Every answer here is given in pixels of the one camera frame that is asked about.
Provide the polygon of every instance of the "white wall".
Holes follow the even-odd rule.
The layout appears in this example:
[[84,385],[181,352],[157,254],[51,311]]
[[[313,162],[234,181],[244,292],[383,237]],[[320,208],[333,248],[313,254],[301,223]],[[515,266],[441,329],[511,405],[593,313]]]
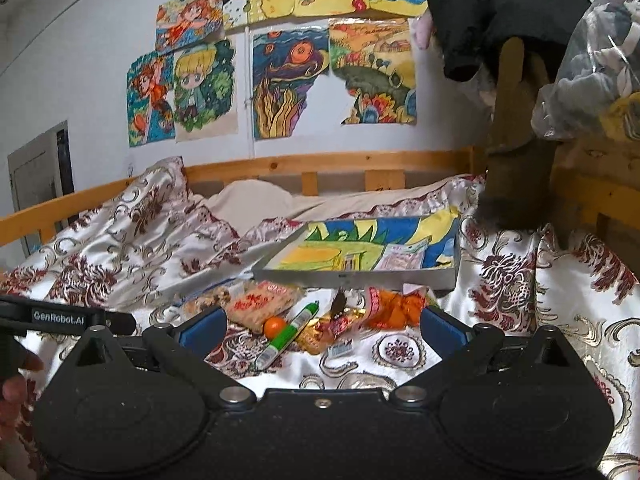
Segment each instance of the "white wall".
[[[9,23],[6,58],[15,60],[0,75],[0,217],[13,212],[7,155],[65,120],[77,190],[126,176],[130,163],[139,172],[169,155],[184,156],[186,164],[253,155],[243,101],[249,95],[244,32],[234,35],[241,101],[238,134],[129,149],[126,73],[138,56],[154,48],[155,15],[164,1],[33,0]],[[435,53],[416,51],[415,57],[417,126],[340,126],[350,104],[344,83],[321,77],[294,136],[257,142],[255,156],[446,149],[478,138],[485,128],[480,115],[444,80]],[[0,261],[15,265],[22,259],[18,244],[0,248]]]
[[9,64],[8,42],[6,38],[6,24],[0,23],[0,72]]

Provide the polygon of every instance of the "wooden bed frame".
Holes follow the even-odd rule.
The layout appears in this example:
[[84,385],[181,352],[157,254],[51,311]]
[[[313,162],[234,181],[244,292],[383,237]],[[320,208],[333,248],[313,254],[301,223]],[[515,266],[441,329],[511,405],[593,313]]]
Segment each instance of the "wooden bed frame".
[[[479,174],[484,171],[481,150],[456,152],[354,152],[289,155],[234,160],[185,168],[188,182],[220,182],[274,175],[299,175],[302,192],[318,195],[318,174],[364,172],[365,190],[404,189],[406,171],[446,171],[448,174]],[[103,202],[122,192],[133,178],[86,189],[18,211],[0,219],[0,246],[40,232],[48,241],[56,235],[55,223]],[[557,170],[552,177],[552,193],[580,207],[580,220],[595,225],[604,238],[609,219],[640,229],[640,191],[574,171]]]

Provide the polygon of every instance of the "gray door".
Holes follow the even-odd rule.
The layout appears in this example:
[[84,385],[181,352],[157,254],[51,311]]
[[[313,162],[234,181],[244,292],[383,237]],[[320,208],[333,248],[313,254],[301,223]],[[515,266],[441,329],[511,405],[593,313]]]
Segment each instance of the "gray door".
[[[15,211],[62,196],[56,134],[64,129],[65,125],[62,124],[37,136],[9,155],[9,174]],[[57,225],[56,228],[60,231],[62,225]],[[38,233],[24,237],[22,248],[25,256],[37,251],[43,241],[46,240],[40,240]]]

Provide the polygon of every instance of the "green tube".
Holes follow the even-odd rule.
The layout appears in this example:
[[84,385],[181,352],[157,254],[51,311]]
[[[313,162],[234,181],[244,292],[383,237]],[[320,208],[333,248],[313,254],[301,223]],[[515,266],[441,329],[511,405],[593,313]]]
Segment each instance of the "green tube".
[[320,310],[320,306],[317,301],[315,303],[309,303],[303,308],[294,320],[284,327],[282,332],[258,355],[255,360],[255,367],[258,370],[266,370],[269,368],[271,363],[276,360],[276,357],[298,337],[298,334],[302,332],[306,324],[314,318],[318,310]]

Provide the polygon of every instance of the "black fabric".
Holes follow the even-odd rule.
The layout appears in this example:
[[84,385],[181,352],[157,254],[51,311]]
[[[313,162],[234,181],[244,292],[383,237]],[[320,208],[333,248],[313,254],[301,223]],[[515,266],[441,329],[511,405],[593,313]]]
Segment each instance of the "black fabric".
[[429,0],[445,76],[468,81],[484,62],[497,78],[500,49],[514,36],[545,60],[555,79],[589,0]]

